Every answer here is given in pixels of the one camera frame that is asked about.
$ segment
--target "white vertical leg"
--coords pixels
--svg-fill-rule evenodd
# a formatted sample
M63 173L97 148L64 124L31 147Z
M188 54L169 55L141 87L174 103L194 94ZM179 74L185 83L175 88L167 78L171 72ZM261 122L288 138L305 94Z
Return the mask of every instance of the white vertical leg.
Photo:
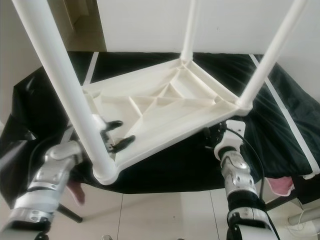
M286 43L290 33L293 31L296 23L299 20L299 17L302 15L303 10L305 9L307 2L308 0L295 0L293 2L269 48L266 50L260 65L255 70L242 95L237 101L237 104L241 108L249 109L252 107L253 100L256 98L259 90L264 84L265 78L269 75L270 71L275 65L280 55L280 50Z
M89 105L59 34L46 0L12 0L22 24L50 81L68 114L99 182L117 178L115 162L109 157L95 128Z
M197 22L200 8L200 0L191 0L189 15L186 24L186 31L183 43L183 49L180 58L183 61L190 61L193 59L193 46L197 31Z

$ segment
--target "white tube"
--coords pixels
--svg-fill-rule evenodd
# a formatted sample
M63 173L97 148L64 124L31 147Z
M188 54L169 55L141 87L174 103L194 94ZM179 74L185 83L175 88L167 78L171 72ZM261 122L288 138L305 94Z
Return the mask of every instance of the white tube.
M252 107L253 100L256 98L259 90L264 84L265 78L269 75L270 71L274 67L280 55L280 50L286 43L286 40L302 15L307 1L308 0L295 0L293 2L269 48L266 50L260 65L255 70L242 95L236 103L241 108L250 109Z
M46 0L12 0L33 47L93 164L99 182L117 179Z
M181 51L180 58L183 61L190 61L193 59L193 46L197 31L197 22L200 8L200 0L191 0L188 21L186 24L186 31L183 43L183 49Z

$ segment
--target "floor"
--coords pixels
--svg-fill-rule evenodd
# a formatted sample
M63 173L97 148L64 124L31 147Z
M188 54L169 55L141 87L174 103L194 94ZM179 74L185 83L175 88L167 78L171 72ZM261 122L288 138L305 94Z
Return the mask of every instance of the floor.
M74 24L74 33L66 44L68 51L106 52L99 14L81 16Z
M84 218L75 223L56 213L50 240L100 240L110 235L113 240L224 240L228 230L228 203L224 189L200 192L157 194L121 194L84 185L86 204L77 206L66 190L61 203ZM0 227L5 223L9 208L0 198ZM287 217L301 212L289 202L269 212L282 240L294 237L286 229ZM314 233L308 223L302 236Z

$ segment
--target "pink cloth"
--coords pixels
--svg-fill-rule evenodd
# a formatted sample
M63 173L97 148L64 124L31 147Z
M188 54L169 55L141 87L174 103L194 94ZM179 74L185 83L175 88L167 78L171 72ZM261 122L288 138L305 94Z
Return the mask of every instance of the pink cloth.
M295 188L294 182L290 176L280 178L266 178L272 192L276 195L287 197Z

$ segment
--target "white 3d-printed frame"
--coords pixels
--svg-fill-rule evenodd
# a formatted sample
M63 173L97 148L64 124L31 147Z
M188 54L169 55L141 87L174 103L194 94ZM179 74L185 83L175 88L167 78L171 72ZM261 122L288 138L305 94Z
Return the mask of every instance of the white 3d-printed frame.
M246 115L308 0L295 0L240 97L193 62L201 0L191 0L180 58L80 86L47 1L12 0L24 28L92 164L96 179L113 183L123 169L235 115ZM92 113L122 120L112 140L135 141L108 155Z

